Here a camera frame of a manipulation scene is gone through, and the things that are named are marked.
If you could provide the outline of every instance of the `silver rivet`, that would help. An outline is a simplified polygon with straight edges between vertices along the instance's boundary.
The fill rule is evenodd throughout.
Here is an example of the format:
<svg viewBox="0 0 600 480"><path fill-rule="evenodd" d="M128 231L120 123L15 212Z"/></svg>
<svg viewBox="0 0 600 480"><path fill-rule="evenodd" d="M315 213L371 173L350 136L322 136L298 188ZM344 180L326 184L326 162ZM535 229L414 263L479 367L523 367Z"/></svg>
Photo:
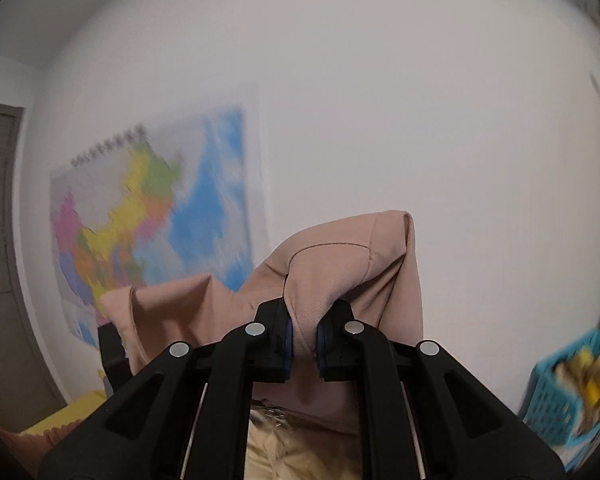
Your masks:
<svg viewBox="0 0 600 480"><path fill-rule="evenodd" d="M265 328L262 323L249 323L244 327L244 331L249 335L260 335L264 334Z"/></svg>
<svg viewBox="0 0 600 480"><path fill-rule="evenodd" d="M180 341L169 347L169 353L174 357L183 357L189 353L189 345Z"/></svg>
<svg viewBox="0 0 600 480"><path fill-rule="evenodd" d="M344 324L344 330L350 334L359 334L365 329L365 326L359 321L347 321Z"/></svg>
<svg viewBox="0 0 600 480"><path fill-rule="evenodd" d="M440 347L433 341L423 341L420 343L420 351L424 355L437 355L440 352Z"/></svg>

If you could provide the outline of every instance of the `door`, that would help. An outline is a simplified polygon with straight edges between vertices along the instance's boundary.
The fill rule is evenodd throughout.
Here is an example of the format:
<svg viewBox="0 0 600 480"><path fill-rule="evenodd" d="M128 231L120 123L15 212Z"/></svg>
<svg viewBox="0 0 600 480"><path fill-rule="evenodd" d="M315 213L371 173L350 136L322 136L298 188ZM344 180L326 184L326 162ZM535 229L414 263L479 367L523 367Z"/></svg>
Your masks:
<svg viewBox="0 0 600 480"><path fill-rule="evenodd" d="M0 425L21 431L64 406L24 308L11 235L11 172L22 108L0 105Z"/></svg>

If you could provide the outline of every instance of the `basket contents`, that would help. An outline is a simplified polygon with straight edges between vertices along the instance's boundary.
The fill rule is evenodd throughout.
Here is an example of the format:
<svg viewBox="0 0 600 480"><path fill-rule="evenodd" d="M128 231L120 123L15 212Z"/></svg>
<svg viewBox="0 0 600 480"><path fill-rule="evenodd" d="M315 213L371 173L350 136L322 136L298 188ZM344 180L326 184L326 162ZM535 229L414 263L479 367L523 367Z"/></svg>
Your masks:
<svg viewBox="0 0 600 480"><path fill-rule="evenodd" d="M561 387L582 400L575 434L588 433L600 421L600 355L594 356L588 346L583 346L570 359L558 362L554 374Z"/></svg>

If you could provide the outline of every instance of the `teal plastic basket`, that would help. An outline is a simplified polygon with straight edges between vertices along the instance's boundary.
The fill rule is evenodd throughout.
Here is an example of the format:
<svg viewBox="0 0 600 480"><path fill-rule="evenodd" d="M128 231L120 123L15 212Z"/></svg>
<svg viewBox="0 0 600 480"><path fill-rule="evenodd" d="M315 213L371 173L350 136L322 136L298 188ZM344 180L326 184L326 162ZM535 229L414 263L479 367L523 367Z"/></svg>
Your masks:
<svg viewBox="0 0 600 480"><path fill-rule="evenodd" d="M582 400L564 390L555 380L554 367L588 346L594 355L600 354L600 330L592 330L576 342L540 361L532 372L530 385L535 384L523 416L525 423L550 446L578 446L600 431L600 421L589 433L573 436Z"/></svg>

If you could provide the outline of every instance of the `pink garment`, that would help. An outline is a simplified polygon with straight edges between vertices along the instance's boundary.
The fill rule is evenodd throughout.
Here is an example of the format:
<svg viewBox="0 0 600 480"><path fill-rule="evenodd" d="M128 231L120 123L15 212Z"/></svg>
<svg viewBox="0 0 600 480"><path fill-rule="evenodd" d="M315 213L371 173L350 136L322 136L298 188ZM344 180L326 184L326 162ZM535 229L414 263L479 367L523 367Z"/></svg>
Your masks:
<svg viewBox="0 0 600 480"><path fill-rule="evenodd" d="M314 361L315 331L333 302L405 344L422 339L413 221L387 211L328 222L283 242L238 292L209 274L103 295L107 317L125 340L133 373L171 343L213 343L253 320L259 304L284 297L294 324L294 362L285 384L256 384L253 398L356 434L353 387L325 383Z"/></svg>

